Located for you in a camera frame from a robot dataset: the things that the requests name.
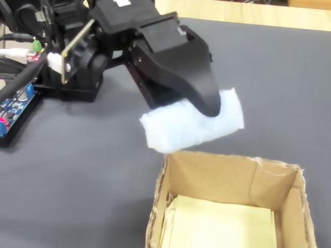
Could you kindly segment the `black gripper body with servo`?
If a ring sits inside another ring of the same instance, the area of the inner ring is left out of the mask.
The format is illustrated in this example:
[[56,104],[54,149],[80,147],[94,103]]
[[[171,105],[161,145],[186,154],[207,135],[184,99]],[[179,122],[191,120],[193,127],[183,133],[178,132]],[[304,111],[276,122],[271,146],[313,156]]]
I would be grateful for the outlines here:
[[109,35],[133,29],[154,53],[188,42],[177,13],[161,15],[152,1],[96,1],[90,15]]

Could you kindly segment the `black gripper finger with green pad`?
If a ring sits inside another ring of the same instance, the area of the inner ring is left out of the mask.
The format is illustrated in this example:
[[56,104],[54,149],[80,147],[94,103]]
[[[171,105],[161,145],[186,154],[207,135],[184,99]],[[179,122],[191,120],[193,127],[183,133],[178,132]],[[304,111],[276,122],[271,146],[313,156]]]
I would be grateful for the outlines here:
[[[221,100],[219,88],[211,69],[212,55],[207,43],[188,26],[182,25],[181,29],[188,38],[188,48],[185,54],[187,62],[184,65],[184,77],[192,85],[192,93],[187,99],[203,115],[215,117],[219,115]],[[144,39],[139,39],[134,44],[146,44]]]
[[152,52],[146,44],[128,45],[128,70],[151,109],[190,98],[192,85],[183,73],[187,48],[188,44],[182,44]]

